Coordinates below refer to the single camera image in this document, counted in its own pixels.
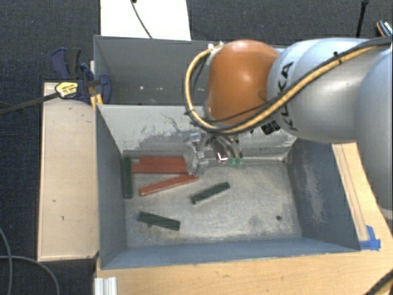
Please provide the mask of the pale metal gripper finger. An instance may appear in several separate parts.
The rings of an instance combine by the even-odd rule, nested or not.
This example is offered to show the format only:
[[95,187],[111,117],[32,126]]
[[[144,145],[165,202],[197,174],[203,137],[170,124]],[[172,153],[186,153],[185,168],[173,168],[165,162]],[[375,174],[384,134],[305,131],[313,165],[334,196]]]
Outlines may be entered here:
[[200,171],[201,162],[203,160],[203,152],[201,151],[201,134],[191,133],[184,140],[185,152],[184,159],[188,171]]
[[204,152],[197,152],[196,153],[196,160],[195,160],[195,175],[201,176],[205,173],[209,165],[209,160],[206,158]]

